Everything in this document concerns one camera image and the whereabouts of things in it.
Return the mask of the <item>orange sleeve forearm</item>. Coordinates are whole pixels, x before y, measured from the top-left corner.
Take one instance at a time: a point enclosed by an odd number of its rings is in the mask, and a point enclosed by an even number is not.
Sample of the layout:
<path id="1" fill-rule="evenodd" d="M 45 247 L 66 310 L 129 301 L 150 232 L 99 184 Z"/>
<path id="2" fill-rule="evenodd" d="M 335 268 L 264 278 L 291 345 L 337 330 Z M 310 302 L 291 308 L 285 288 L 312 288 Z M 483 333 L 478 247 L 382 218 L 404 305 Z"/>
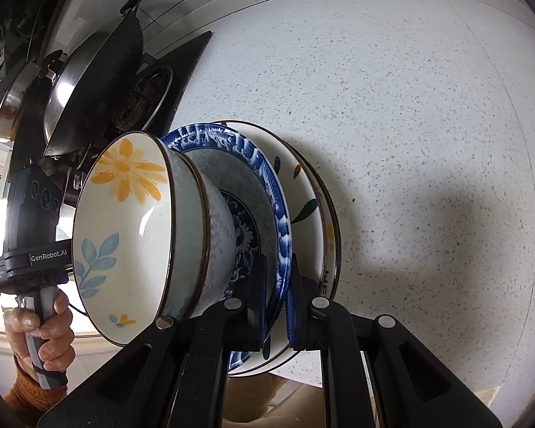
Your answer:
<path id="1" fill-rule="evenodd" d="M 24 371 L 17 357 L 14 357 L 14 363 L 16 380 L 4 396 L 4 403 L 25 427 L 35 427 L 44 413 L 65 398 L 67 386 L 43 389 Z"/>

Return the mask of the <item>person's left hand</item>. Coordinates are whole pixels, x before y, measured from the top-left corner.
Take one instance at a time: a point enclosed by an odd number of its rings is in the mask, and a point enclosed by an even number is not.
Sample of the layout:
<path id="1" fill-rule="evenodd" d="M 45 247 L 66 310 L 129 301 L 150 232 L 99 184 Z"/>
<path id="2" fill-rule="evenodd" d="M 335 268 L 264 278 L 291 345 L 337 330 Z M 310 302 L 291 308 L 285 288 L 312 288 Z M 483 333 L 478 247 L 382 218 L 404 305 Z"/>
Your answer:
<path id="1" fill-rule="evenodd" d="M 38 357 L 47 371 L 65 371 L 76 356 L 72 347 L 75 335 L 70 328 L 72 312 L 69 309 L 68 297 L 62 290 L 58 291 L 54 311 L 55 315 L 44 325 L 41 325 L 34 312 L 25 308 L 15 307 L 4 313 L 5 335 L 15 360 L 35 381 L 38 381 L 38 374 L 34 371 L 27 348 L 27 334 L 36 334 L 45 341 L 38 351 Z"/>

